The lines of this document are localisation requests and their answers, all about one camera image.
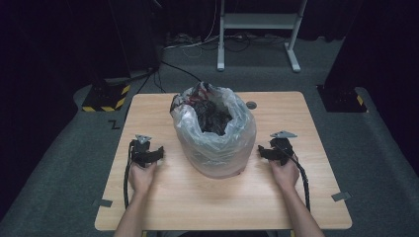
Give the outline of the red crumpled wrapper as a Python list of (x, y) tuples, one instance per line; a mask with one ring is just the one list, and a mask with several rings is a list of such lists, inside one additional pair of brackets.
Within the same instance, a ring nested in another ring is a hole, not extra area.
[(209, 99), (209, 93), (207, 92), (196, 92), (189, 96), (187, 100), (188, 105), (194, 105), (202, 101), (207, 101)]

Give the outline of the black upright column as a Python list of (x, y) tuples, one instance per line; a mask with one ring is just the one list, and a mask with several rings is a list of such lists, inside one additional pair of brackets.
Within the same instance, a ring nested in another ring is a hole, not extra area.
[(391, 0), (364, 0), (324, 83), (326, 89), (352, 90), (374, 83), (383, 66)]

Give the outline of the person's right hand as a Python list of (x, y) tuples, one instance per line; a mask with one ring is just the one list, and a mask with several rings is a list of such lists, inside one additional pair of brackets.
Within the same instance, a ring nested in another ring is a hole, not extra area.
[(280, 190), (285, 192), (294, 191), (299, 177), (299, 170), (296, 164), (292, 161), (285, 165), (281, 165), (277, 161), (270, 161), (269, 164)]

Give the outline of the black upright panel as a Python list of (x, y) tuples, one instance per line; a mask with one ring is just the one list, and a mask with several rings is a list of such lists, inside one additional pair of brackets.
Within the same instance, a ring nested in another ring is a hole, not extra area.
[(110, 0), (127, 68), (154, 71), (160, 65), (150, 0)]

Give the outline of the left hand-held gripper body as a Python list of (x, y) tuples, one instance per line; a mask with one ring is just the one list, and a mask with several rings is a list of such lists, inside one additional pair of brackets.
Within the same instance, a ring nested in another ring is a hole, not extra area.
[(153, 154), (149, 151), (149, 136), (137, 134), (129, 144), (129, 158), (131, 162), (138, 164), (141, 168), (147, 168), (154, 163)]

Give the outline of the person's left hand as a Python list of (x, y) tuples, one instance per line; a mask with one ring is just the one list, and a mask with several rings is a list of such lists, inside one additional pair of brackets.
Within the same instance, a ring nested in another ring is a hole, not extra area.
[(156, 163), (151, 163), (146, 168), (143, 168), (136, 163), (130, 165), (128, 180), (136, 195), (148, 193), (153, 182), (156, 167)]

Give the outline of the clear plastic trash bag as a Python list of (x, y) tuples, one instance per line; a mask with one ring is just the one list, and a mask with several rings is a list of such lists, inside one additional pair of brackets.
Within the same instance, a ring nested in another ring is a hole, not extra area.
[[(201, 131), (193, 105), (187, 104), (189, 96), (196, 92), (209, 93), (209, 101), (230, 113), (232, 120), (225, 135)], [(170, 115), (186, 157), (200, 173), (224, 179), (245, 169), (256, 139), (256, 121), (232, 90), (201, 82), (173, 97)]]

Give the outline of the black base yellow striped edge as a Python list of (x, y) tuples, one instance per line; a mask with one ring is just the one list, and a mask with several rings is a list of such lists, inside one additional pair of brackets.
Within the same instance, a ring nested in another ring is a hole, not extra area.
[(325, 110), (329, 113), (365, 113), (368, 109), (362, 97), (354, 90), (316, 86)]
[(82, 104), (84, 112), (118, 111), (126, 100), (130, 85), (120, 84), (105, 89), (92, 87)]

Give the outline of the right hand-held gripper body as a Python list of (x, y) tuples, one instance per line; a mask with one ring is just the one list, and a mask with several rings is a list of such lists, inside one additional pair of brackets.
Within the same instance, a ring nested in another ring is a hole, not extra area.
[(287, 131), (279, 131), (272, 134), (270, 145), (272, 149), (278, 152), (277, 156), (281, 157), (281, 160), (278, 160), (281, 165), (287, 164), (289, 160), (296, 163), (293, 146), (289, 141), (290, 137), (294, 137), (294, 134)]

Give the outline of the white metal stand frame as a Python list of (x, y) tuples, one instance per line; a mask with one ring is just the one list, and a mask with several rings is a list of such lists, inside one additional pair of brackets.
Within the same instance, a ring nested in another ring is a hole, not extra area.
[(226, 30), (291, 30), (289, 41), (284, 43), (292, 70), (295, 73), (301, 71), (300, 65), (294, 53), (294, 45), (303, 19), (303, 14), (308, 0), (301, 0), (299, 9), (292, 14), (256, 14), (256, 13), (225, 13), (224, 3), (221, 0), (219, 13), (219, 37), (217, 48), (216, 69), (225, 69), (224, 32)]

